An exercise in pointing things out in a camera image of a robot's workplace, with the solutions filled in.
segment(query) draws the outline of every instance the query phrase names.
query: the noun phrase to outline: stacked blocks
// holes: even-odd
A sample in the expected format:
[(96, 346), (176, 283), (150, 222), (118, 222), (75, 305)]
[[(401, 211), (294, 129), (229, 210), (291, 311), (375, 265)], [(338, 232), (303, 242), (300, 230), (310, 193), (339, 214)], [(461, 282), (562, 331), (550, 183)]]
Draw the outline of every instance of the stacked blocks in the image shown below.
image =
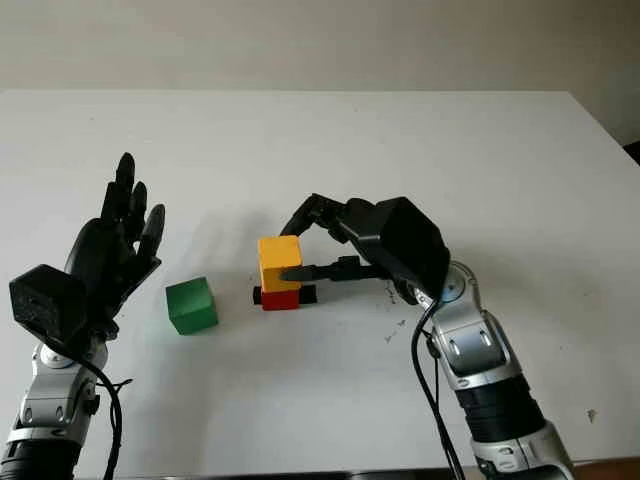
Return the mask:
[(263, 310), (292, 310), (300, 306), (300, 282), (280, 279), (287, 268), (302, 266), (298, 237), (285, 235), (258, 240), (260, 302)]
[(180, 335), (189, 335), (218, 324), (213, 296), (204, 277), (166, 288), (169, 319)]

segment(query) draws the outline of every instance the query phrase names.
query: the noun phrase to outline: black cable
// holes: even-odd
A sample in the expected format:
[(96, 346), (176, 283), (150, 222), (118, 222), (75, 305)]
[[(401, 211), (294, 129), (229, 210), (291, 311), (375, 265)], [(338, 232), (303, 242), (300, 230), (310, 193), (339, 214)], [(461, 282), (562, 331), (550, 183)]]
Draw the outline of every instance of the black cable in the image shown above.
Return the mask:
[(433, 359), (433, 376), (436, 382), (436, 408), (440, 411), (440, 374), (438, 372), (438, 360)]
[(113, 385), (113, 383), (111, 383), (109, 377), (107, 377), (107, 375), (102, 370), (100, 370), (89, 360), (86, 360), (80, 355), (73, 354), (61, 345), (49, 345), (49, 348), (59, 353), (60, 355), (63, 355), (68, 359), (82, 365), (91, 373), (93, 373), (100, 380), (100, 382), (102, 382), (102, 386), (107, 389), (107, 392), (111, 397), (112, 414), (110, 414), (110, 420), (111, 428), (113, 430), (113, 438), (111, 440), (109, 458), (107, 459), (107, 467), (105, 468), (104, 476), (102, 478), (103, 480), (113, 480), (116, 465), (118, 464), (118, 456), (120, 454), (120, 444), (122, 442), (122, 406), (120, 405), (120, 399), (118, 398), (118, 390), (127, 383), (131, 382), (125, 380), (124, 382), (122, 382), (122, 384), (119, 384), (120, 387), (118, 388), (118, 390), (116, 390), (116, 387)]
[(429, 308), (427, 308), (422, 317), (420, 317), (420, 320), (418, 321), (418, 324), (413, 331), (413, 336), (411, 337), (411, 361), (413, 363), (413, 368), (416, 372), (416, 375), (418, 376), (418, 381), (420, 382), (422, 391), (427, 397), (429, 407), (431, 408), (431, 412), (433, 413), (433, 417), (436, 421), (438, 433), (440, 434), (440, 442), (442, 443), (442, 448), (444, 449), (449, 467), (453, 471), (453, 474), (455, 475), (457, 480), (464, 480), (465, 475), (464, 471), (462, 470), (462, 466), (460, 465), (460, 460), (458, 459), (458, 455), (456, 454), (453, 443), (451, 442), (451, 437), (449, 436), (447, 427), (442, 420), (442, 416), (440, 415), (438, 404), (431, 394), (429, 385), (427, 385), (427, 381), (424, 377), (424, 373), (422, 372), (422, 368), (420, 367), (420, 360), (418, 358), (418, 341), (420, 340), (420, 334), (424, 332), (424, 326), (427, 323), (427, 320), (429, 320), (429, 318), (435, 311), (437, 305), (437, 301), (434, 301), (431, 303), (431, 305), (429, 305)]
[[(116, 389), (116, 393), (118, 395), (120, 395), (120, 390), (122, 390), (122, 387), (124, 387), (125, 385), (129, 385), (131, 382), (133, 382), (133, 378), (127, 378), (126, 380), (123, 380), (122, 382), (119, 383), (114, 383), (113, 386)], [(96, 387), (104, 387), (103, 383), (100, 382), (96, 382)], [(111, 428), (115, 428), (115, 409), (113, 407), (113, 402), (111, 402), (111, 406), (109, 407), (109, 420), (111, 421)]]

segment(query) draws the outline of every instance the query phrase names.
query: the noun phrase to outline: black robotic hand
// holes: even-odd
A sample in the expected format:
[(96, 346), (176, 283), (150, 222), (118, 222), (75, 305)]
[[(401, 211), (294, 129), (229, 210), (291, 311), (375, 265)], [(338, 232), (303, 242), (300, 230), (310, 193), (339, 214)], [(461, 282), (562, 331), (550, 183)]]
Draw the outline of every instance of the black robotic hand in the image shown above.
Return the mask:
[(358, 257), (341, 257), (328, 266), (287, 270), (283, 280), (391, 278), (398, 294), (411, 305), (417, 303), (415, 289), (439, 298), (449, 268), (449, 250), (438, 227), (407, 198), (375, 205), (351, 198), (343, 204), (314, 193), (280, 235), (301, 235), (314, 223), (338, 242), (350, 241), (370, 265), (360, 265)]
[(114, 339), (114, 316), (160, 265), (164, 206), (156, 205), (145, 222), (147, 188), (142, 182), (133, 188), (134, 171), (125, 153), (100, 217), (80, 230), (64, 272), (40, 265), (10, 283), (16, 321), (45, 344), (83, 354), (92, 339)]

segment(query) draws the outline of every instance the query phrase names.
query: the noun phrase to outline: white table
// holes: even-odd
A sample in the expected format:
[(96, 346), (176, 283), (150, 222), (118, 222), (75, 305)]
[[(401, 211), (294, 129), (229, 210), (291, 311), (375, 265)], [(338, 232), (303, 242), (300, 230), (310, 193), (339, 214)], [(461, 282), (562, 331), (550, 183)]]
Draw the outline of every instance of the white table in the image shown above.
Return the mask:
[[(121, 395), (120, 475), (444, 465), (409, 359), (418, 309), (375, 280), (320, 283), (320, 303), (297, 311), (250, 301), (256, 239), (311, 192), (411, 198), (476, 272), (571, 456), (640, 454), (640, 168), (568, 94), (5, 91), (1, 285), (64, 265), (125, 150), (150, 203), (167, 205), (167, 228), (164, 263), (110, 344), (108, 374), (135, 378)], [(302, 250), (320, 264), (352, 251), (319, 229)], [(199, 275), (221, 323), (180, 337), (164, 286)], [(8, 432), (35, 341), (0, 292)], [(444, 392), (473, 464), (463, 412)], [(105, 402), (80, 475), (103, 470), (107, 416)]]

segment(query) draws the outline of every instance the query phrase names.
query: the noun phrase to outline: red block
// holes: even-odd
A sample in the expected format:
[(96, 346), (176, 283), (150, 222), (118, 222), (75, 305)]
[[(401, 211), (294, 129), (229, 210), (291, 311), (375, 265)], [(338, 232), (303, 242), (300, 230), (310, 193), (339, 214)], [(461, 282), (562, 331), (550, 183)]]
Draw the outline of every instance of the red block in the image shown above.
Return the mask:
[(298, 290), (284, 292), (261, 292), (263, 310), (294, 310), (300, 306)]

